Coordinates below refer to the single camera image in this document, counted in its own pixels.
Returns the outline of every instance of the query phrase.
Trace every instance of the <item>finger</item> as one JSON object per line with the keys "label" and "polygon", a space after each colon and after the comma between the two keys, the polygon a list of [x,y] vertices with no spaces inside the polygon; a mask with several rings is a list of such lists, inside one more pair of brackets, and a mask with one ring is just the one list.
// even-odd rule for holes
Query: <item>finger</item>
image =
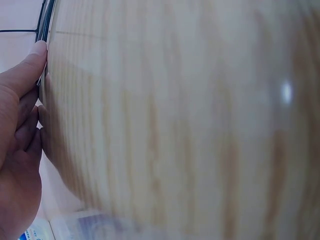
{"label": "finger", "polygon": [[41,143],[42,143],[42,148],[43,148],[44,154],[46,155],[46,157],[49,160],[52,160],[52,158],[53,158],[52,149],[51,149],[51,145],[49,144],[50,137],[49,137],[48,133],[46,132],[45,128],[40,129],[40,134],[41,134]]}
{"label": "finger", "polygon": [[42,127],[45,128],[46,131],[49,130],[49,124],[48,124],[48,111],[47,109],[45,108],[45,106],[43,105],[40,105],[39,106],[39,123],[42,125]]}
{"label": "finger", "polygon": [[45,41],[38,41],[21,63],[0,74],[0,85],[9,88],[21,98],[33,88],[42,75],[46,61],[47,44]]}
{"label": "finger", "polygon": [[32,166],[34,165],[36,169],[39,170],[40,160],[42,155],[42,145],[41,145],[40,130],[38,128],[35,130],[33,139],[29,147],[27,148],[26,153],[29,155],[32,161],[32,163],[30,164]]}
{"label": "finger", "polygon": [[38,99],[38,87],[34,87],[30,92],[20,99],[18,108],[18,122],[16,128],[18,129],[25,120],[29,117],[31,110],[34,108]]}
{"label": "finger", "polygon": [[16,150],[26,150],[33,139],[38,124],[38,108],[35,106],[27,120],[15,133]]}

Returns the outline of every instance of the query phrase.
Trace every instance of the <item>skin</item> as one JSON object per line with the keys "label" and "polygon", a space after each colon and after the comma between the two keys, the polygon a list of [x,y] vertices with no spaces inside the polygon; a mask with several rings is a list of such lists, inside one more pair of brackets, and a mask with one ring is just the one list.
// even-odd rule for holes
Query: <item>skin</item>
{"label": "skin", "polygon": [[41,201],[42,154],[36,81],[47,60],[37,42],[20,64],[0,74],[0,239],[17,239],[31,225]]}

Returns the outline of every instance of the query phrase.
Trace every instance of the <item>fingernail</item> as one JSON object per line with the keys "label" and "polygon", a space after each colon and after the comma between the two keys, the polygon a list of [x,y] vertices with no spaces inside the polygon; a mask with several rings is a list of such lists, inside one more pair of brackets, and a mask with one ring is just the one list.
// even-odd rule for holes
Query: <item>fingernail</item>
{"label": "fingernail", "polygon": [[47,43],[45,41],[37,41],[32,49],[30,50],[29,55],[36,54],[39,56],[44,55],[47,52]]}

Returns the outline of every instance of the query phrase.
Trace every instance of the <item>curved wooden surface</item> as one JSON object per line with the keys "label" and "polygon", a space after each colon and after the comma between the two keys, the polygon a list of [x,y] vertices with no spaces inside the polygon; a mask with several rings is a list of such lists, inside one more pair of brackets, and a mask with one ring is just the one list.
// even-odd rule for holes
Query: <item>curved wooden surface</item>
{"label": "curved wooden surface", "polygon": [[316,0],[58,0],[47,155],[88,206],[141,226],[317,239],[319,21]]}

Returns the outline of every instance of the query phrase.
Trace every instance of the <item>wood grain surface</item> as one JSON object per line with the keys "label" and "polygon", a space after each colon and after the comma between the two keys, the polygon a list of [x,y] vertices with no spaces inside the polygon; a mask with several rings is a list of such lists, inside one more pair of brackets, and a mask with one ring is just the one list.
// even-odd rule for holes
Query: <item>wood grain surface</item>
{"label": "wood grain surface", "polygon": [[88,206],[320,239],[320,1],[58,0],[48,72],[44,150]]}

